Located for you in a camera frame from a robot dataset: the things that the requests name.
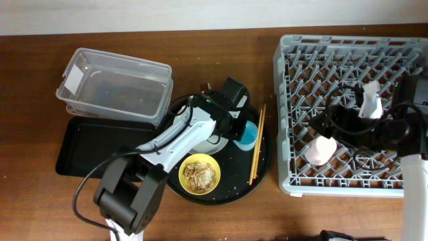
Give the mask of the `yellow bowl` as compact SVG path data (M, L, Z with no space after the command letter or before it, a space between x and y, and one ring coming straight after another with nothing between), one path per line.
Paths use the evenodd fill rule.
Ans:
M220 166L210 155L202 153L191 155L179 168L181 187L193 195L206 195L212 192L220 179Z

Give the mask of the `pink plastic cup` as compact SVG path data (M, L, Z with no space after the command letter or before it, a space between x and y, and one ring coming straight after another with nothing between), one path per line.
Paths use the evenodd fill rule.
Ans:
M336 149L335 139L319 136L308 143L308 150L304 157L310 164L324 165L330 160Z

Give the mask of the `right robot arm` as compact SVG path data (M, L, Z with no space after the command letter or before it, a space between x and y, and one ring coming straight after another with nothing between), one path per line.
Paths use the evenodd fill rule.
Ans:
M353 150L352 160L365 171L372 167L358 156L394 151L404 181L403 240L427 239L427 77L410 75L395 85L384 110L380 84L343 85L326 97L325 109L309 125L326 139Z

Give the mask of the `food scraps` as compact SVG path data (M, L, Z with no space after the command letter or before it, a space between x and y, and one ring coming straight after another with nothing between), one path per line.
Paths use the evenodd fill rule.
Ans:
M185 166L183 177L187 187L197 194L211 191L217 181L217 174L209 163L190 163Z

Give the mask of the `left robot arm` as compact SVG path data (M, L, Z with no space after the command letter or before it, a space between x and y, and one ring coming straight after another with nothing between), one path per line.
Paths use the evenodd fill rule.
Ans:
M227 78L220 90L188 95L172 114L175 123L153 140L106 161L94 203L115 240L146 228L160 206L169 173L191 149L212 135L242 137L245 121L232 114L249 101L247 88Z

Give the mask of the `light blue plastic cup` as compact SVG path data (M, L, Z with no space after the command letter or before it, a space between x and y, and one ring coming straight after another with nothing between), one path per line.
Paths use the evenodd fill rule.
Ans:
M245 124L245 130L240 141L233 141L233 143L242 151L250 151L255 147L255 142L258 136L257 126L251 122L247 121Z

